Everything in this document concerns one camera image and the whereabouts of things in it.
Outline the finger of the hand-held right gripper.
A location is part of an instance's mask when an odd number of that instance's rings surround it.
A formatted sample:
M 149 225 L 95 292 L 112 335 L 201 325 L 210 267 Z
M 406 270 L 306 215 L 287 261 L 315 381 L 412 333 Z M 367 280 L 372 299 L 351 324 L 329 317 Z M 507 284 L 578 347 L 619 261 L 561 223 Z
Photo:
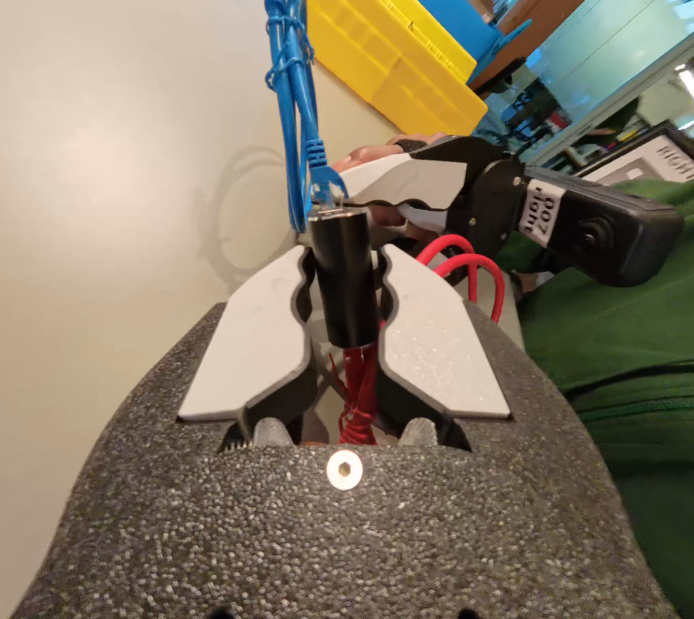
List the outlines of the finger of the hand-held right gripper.
M 464 187 L 467 164 L 388 155 L 342 173 L 347 206 L 412 205 L 446 210 Z
M 447 210 L 426 210 L 409 204 L 400 205 L 400 214 L 411 225 L 431 232 L 444 232 L 447 224 Z

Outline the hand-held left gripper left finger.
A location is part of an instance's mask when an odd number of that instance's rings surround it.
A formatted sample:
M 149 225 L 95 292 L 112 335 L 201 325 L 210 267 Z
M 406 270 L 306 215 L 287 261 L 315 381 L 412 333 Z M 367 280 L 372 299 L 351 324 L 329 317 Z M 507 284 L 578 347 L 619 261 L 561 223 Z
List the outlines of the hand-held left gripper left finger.
M 308 321 L 315 267 L 297 245 L 229 298 L 178 410 L 184 422 L 234 421 L 249 438 L 264 418 L 303 417 L 318 395 Z

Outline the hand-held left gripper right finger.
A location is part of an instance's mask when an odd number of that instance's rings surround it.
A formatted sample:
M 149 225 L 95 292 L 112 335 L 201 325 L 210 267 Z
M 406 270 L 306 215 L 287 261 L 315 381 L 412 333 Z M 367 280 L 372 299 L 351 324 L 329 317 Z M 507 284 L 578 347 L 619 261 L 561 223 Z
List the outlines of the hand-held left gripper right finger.
M 396 437 L 420 417 L 440 433 L 456 419 L 511 421 L 500 359 L 512 335 L 396 245 L 383 246 L 380 259 L 378 428 Z

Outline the black ethernet coupler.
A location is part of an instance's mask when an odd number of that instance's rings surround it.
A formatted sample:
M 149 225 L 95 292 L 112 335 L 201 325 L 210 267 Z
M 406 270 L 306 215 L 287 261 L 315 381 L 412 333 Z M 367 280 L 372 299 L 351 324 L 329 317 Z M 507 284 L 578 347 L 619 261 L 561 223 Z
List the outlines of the black ethernet coupler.
M 378 313 L 366 210 L 316 210 L 308 232 L 327 337 L 342 349 L 374 343 Z

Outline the yellow storage bin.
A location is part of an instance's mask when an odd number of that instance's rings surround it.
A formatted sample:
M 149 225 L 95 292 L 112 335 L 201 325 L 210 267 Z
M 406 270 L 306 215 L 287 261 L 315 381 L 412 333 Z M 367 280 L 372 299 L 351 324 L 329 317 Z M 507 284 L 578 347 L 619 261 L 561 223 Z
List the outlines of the yellow storage bin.
M 487 105 L 476 68 L 418 0 L 307 0 L 315 58 L 403 134 L 469 136 Z

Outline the person's right hand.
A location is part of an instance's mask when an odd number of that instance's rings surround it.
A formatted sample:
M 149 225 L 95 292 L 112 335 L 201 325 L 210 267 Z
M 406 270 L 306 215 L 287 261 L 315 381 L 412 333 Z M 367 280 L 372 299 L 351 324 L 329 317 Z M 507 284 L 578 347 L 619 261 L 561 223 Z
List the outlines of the person's right hand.
M 411 135 L 396 135 L 390 139 L 385 145 L 361 146 L 351 151 L 349 155 L 338 160 L 333 164 L 336 172 L 342 173 L 361 164 L 370 163 L 390 155 L 404 154 L 408 150 L 403 148 L 402 142 L 407 143 L 407 146 L 412 146 L 411 142 L 423 142 L 427 145 L 436 142 L 439 139 L 445 138 L 447 135 L 444 132 L 437 132 L 430 136 L 422 133 Z

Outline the white printed box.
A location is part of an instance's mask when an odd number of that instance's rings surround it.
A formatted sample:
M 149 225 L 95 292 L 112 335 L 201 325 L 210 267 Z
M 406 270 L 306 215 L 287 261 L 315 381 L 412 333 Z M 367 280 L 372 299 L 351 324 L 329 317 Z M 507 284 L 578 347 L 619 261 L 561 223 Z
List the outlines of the white printed box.
M 576 176 L 601 185 L 631 181 L 693 181 L 693 138 L 663 121 L 595 162 Z

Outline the person's green sweater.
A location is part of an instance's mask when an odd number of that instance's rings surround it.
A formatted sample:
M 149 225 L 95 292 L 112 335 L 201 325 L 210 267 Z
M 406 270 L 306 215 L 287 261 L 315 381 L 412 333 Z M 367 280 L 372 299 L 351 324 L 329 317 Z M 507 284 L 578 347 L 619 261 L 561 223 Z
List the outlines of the person's green sweater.
M 596 283 L 519 233 L 496 263 L 554 275 L 517 303 L 525 350 L 599 448 L 665 596 L 693 617 L 693 181 L 628 181 L 684 229 L 646 284 Z

